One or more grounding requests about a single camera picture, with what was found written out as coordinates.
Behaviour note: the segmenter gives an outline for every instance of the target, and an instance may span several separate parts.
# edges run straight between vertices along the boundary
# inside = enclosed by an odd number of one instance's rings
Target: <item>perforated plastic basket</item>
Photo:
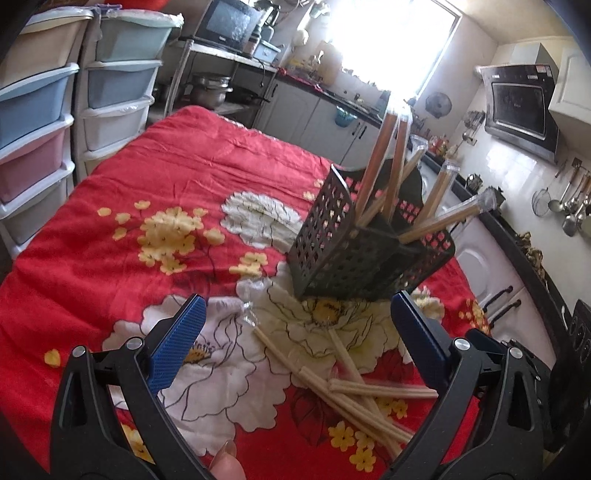
[[[387,186],[390,166],[391,159],[378,176],[372,201]],[[366,228],[356,227],[353,205],[364,171],[331,167],[288,253],[297,297],[389,299],[400,290],[412,291],[454,256],[446,230],[408,245],[396,240],[423,207],[417,169],[401,186],[390,225],[376,215]]]

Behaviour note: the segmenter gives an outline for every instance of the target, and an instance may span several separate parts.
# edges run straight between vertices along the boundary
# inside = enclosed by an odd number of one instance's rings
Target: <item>ceiling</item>
[[[500,45],[535,37],[570,35],[543,0],[448,0]]]

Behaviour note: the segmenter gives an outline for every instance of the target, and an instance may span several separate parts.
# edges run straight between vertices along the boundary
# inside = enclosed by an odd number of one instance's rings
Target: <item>kitchen cabinet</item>
[[[336,105],[320,100],[298,145],[315,155],[341,163],[353,141],[357,141],[364,122],[355,119],[348,127],[340,127],[335,123],[336,114]]]
[[[523,287],[515,293],[507,301],[505,308],[506,313],[496,321],[491,331],[493,338],[506,342],[514,338],[552,368],[556,355],[544,322],[527,289]],[[503,310],[489,315],[489,321],[502,312]]]
[[[256,120],[255,128],[272,137],[298,145],[319,98],[311,93],[275,81],[271,95]]]
[[[548,110],[568,146],[580,153],[588,152],[591,148],[591,66],[580,50],[564,49]]]
[[[495,238],[473,218],[454,240],[456,258],[470,289],[487,317],[500,310],[523,287],[523,282]]]
[[[363,122],[359,126],[353,144],[349,147],[341,165],[349,168],[365,168],[378,139],[379,128]]]

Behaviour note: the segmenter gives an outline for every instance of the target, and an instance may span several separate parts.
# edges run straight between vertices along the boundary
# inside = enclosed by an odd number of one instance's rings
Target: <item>red floral blanket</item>
[[[0,408],[48,468],[50,420],[72,348],[117,348],[145,335],[197,292],[206,326],[170,389],[158,394],[207,464],[228,439],[247,478],[378,478],[385,449],[344,422],[265,351],[260,325],[319,375],[334,367],[337,330],[368,377],[420,383],[388,303],[297,302],[284,264],[329,162],[189,107],[103,162],[16,260],[0,288]],[[417,302],[452,335],[486,328],[458,263],[429,278]],[[136,454],[150,453],[113,389]],[[377,399],[417,429],[433,401]],[[448,458],[457,456],[473,405]]]

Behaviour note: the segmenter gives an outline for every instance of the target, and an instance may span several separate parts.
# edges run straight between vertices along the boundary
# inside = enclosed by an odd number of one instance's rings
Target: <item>microwave oven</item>
[[[183,14],[183,37],[242,52],[263,12],[241,0],[170,0],[163,13]]]

